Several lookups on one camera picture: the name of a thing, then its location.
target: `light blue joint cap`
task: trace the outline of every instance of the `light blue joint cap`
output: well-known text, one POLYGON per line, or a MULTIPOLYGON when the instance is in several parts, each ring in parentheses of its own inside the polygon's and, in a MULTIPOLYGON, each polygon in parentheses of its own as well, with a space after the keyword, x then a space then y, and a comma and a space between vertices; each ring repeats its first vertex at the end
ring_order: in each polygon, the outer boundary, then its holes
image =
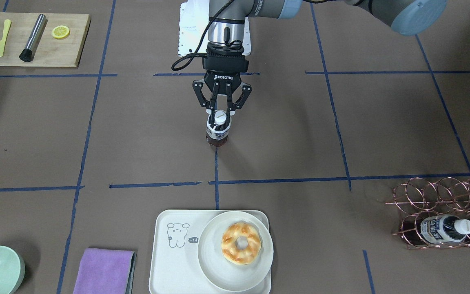
POLYGON ((302 0, 284 0, 284 6, 282 6, 282 12, 279 15, 280 18, 293 18, 300 10, 302 0))
POLYGON ((447 0, 416 0, 397 15, 391 28, 404 36, 423 32, 442 15, 446 4, 447 0))

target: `black brush bristle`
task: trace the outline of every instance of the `black brush bristle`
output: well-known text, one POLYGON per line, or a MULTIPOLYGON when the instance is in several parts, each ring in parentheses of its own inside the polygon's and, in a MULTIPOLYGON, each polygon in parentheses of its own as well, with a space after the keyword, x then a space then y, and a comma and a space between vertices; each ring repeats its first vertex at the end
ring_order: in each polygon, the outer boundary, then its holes
POLYGON ((32 50, 24 48, 23 52, 19 54, 19 59, 21 59, 24 62, 32 61, 32 50))

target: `donut-shaped bread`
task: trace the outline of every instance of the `donut-shaped bread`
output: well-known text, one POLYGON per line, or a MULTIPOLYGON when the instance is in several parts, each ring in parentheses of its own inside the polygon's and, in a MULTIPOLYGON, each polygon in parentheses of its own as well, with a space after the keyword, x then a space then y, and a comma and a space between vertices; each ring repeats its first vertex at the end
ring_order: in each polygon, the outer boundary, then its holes
POLYGON ((262 244, 255 227, 244 222, 237 222, 226 229, 226 232, 222 235, 220 247, 222 248, 222 254, 227 260, 236 265, 245 265, 255 260, 259 255, 262 244), (248 246, 246 248, 239 249, 237 247, 236 240, 239 237, 246 237, 248 239, 248 246))

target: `bagel hole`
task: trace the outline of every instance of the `bagel hole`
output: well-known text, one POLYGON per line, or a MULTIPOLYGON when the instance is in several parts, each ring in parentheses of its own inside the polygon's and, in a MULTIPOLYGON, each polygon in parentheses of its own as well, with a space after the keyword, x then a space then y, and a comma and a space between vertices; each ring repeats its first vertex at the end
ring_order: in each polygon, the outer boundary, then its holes
POLYGON ((237 238, 237 240, 235 240, 235 245, 239 250, 246 249, 246 247, 248 247, 248 238, 240 236, 237 238))

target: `knife handle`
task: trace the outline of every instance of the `knife handle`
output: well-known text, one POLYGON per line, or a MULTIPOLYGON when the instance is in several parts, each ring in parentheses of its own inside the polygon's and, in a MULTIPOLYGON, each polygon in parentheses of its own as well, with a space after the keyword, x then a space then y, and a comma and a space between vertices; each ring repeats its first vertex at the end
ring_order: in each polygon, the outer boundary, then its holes
POLYGON ((8 36, 8 30, 10 30, 10 25, 12 24, 10 19, 5 19, 5 22, 3 23, 3 38, 6 39, 8 36))

